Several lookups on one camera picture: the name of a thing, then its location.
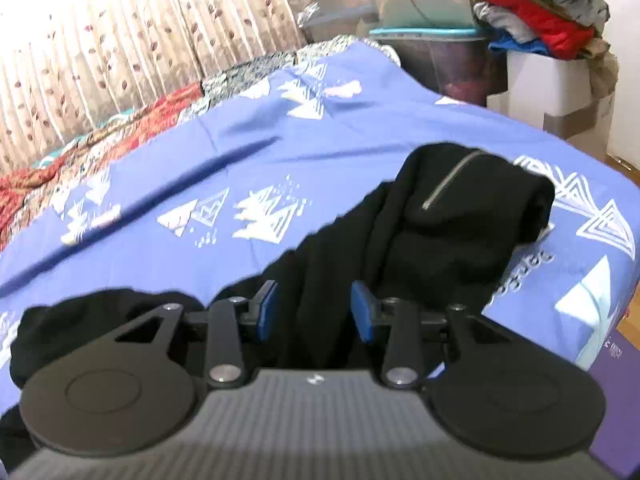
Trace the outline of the black pants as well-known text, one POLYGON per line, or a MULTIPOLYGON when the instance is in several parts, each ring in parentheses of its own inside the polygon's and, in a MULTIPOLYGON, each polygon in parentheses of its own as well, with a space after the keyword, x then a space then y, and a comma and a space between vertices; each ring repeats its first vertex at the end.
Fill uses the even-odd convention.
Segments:
MULTIPOLYGON (((550 178, 496 155, 450 143, 421 146, 395 180, 214 300, 253 296, 275 280, 277 301, 266 321, 274 339, 264 351, 250 348, 258 363, 359 365, 352 282, 383 297, 424 301, 437 312, 456 302, 482 312, 512 254, 547 226, 554 196, 550 178)), ((172 302, 205 312, 182 292, 131 288, 31 307, 12 344, 12 379, 23 389, 57 358, 172 302)))

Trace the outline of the blue patterned bedsheet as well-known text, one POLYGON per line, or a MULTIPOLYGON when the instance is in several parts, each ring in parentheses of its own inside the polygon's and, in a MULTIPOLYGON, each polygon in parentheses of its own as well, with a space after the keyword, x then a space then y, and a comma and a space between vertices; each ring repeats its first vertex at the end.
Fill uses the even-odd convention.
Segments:
POLYGON ((639 191, 550 134, 427 90, 363 42, 262 76, 74 184, 1 255, 1 364, 24 312, 107 288, 209 304, 394 180, 427 166, 460 206, 521 175, 555 188, 551 229, 515 252, 485 314, 590 367, 639 279, 639 191))

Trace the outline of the red floral quilt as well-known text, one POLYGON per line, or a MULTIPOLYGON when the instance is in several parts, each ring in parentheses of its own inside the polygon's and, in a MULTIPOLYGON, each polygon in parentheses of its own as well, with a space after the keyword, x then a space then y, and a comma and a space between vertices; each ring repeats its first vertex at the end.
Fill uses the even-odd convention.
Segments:
POLYGON ((259 84, 276 70, 318 61, 358 40, 340 35, 297 50, 254 58, 163 96, 81 136, 42 168, 21 169, 1 178, 1 245, 29 226, 75 185, 94 176, 166 130, 203 115, 226 99, 259 84))

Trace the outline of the clear teal-lid storage bin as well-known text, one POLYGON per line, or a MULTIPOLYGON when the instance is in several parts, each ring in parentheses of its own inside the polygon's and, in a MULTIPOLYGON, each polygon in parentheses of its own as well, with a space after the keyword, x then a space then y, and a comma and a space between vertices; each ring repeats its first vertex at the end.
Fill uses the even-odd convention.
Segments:
POLYGON ((506 92, 506 56, 489 50, 489 37, 475 28, 377 28, 369 38, 392 47, 402 68, 427 89, 485 106, 506 92))

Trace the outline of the leaf patterned curtain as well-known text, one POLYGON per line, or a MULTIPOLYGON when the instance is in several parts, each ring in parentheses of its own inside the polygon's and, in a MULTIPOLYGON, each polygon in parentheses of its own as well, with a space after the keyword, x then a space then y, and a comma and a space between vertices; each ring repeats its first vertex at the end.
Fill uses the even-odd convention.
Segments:
POLYGON ((302 42, 288 0, 1 0, 1 170, 302 42))

